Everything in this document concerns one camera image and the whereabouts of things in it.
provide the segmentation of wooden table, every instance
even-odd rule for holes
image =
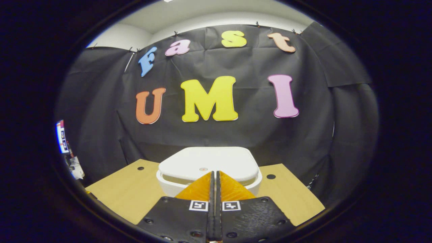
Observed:
[[[138,224],[155,203],[166,196],[156,178],[159,163],[137,160],[88,186],[112,211]],[[283,164],[260,167],[263,180],[257,197],[268,196],[295,226],[307,221],[324,206]],[[276,177],[268,179],[267,175]]]

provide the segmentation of foam letter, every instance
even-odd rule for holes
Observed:
[[[137,120],[141,124],[153,124],[161,115],[161,106],[162,106],[162,94],[165,93],[165,88],[158,88],[153,90],[152,94],[155,96],[155,102],[153,105],[153,113],[151,115],[146,114],[146,99],[149,96],[149,92],[144,91],[137,94]]]
[[[180,40],[178,42],[172,43],[168,50],[166,50],[165,55],[166,56],[174,56],[175,54],[181,55],[185,54],[189,51],[189,44],[191,43],[190,40]]]
[[[283,51],[287,52],[295,52],[295,48],[293,46],[289,46],[286,42],[289,41],[288,37],[282,36],[279,33],[272,33],[267,35],[270,38],[273,38],[277,47],[279,47]]]
[[[152,69],[153,64],[150,63],[151,61],[155,60],[155,55],[153,54],[153,52],[155,52],[157,50],[156,46],[153,46],[150,51],[148,51],[139,61],[138,63],[141,64],[141,69],[143,70],[143,72],[141,73],[141,77],[144,77],[144,75],[146,73],[148,73],[150,71],[150,69]]]
[[[216,112],[213,119],[216,121],[234,121],[238,114],[234,111],[232,100],[232,85],[235,78],[232,76],[221,76],[215,79],[207,94],[200,82],[196,79],[181,83],[184,89],[185,109],[181,119],[184,122],[196,122],[199,116],[195,113],[195,105],[204,120],[208,120],[213,106],[216,104]]]
[[[247,41],[243,32],[238,30],[229,30],[222,33],[222,45],[225,47],[241,47],[246,45]]]
[[[274,116],[277,118],[298,116],[299,109],[294,106],[289,85],[292,78],[288,75],[275,74],[270,75],[267,79],[274,85],[276,93],[277,108],[274,110]]]

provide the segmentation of black fabric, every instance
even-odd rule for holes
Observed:
[[[242,31],[247,44],[223,47],[221,34],[227,30]],[[279,49],[267,37],[273,32],[288,37],[296,52]],[[166,57],[170,44],[181,39],[191,40],[190,51]],[[141,77],[138,61],[154,46],[153,68]],[[305,185],[320,173],[312,191],[325,206],[347,195],[365,175],[378,126],[376,101],[367,84],[370,79],[357,66],[360,62],[354,53],[317,23],[301,35],[265,26],[200,28],[131,55],[115,48],[86,49],[65,81],[64,92],[86,99],[78,103],[82,109],[76,116],[63,110],[58,118],[65,120],[67,136],[79,128],[70,144],[93,182],[139,158],[162,162],[192,146],[245,147],[259,166],[283,163]],[[100,60],[91,62],[95,57]],[[94,79],[87,77],[93,69],[98,72]],[[276,95],[267,80],[273,74],[292,77],[297,117],[273,115]],[[236,78],[233,100],[238,119],[215,121],[210,116],[205,121],[196,109],[199,120],[183,122],[180,84],[197,79],[209,92],[219,76]],[[91,92],[82,93],[81,86],[90,85],[84,80],[95,84]],[[151,125],[139,123],[136,94],[160,87],[166,88],[160,118]],[[74,106],[79,96],[61,98],[60,110]],[[153,95],[146,100],[147,114],[153,110],[153,101]]]

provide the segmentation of pink letter i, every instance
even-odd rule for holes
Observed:
[[[274,110],[274,116],[277,118],[296,117],[299,115],[299,109],[294,106],[289,83],[292,78],[288,75],[275,74],[267,78],[274,85],[276,93],[277,108]]]

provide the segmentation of letter m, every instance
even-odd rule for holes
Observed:
[[[234,111],[232,100],[232,85],[235,78],[232,76],[221,76],[215,79],[207,94],[200,82],[196,79],[181,83],[184,89],[185,111],[181,119],[184,122],[196,122],[199,116],[195,113],[195,106],[204,120],[208,120],[213,106],[216,104],[216,112],[213,119],[216,121],[234,121],[238,114]]]

